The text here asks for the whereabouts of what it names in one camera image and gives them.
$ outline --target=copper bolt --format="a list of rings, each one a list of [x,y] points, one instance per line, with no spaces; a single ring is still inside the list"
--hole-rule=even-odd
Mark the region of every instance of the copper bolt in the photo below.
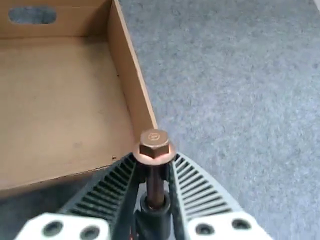
[[[142,164],[159,166],[166,164],[176,155],[167,132],[149,129],[140,136],[140,142],[133,150],[134,157]]]
[[[140,163],[148,166],[146,177],[147,203],[152,209],[159,209],[164,204],[165,187],[161,177],[162,166],[170,162],[176,152],[163,130],[150,129],[141,134],[140,143],[133,151]]]

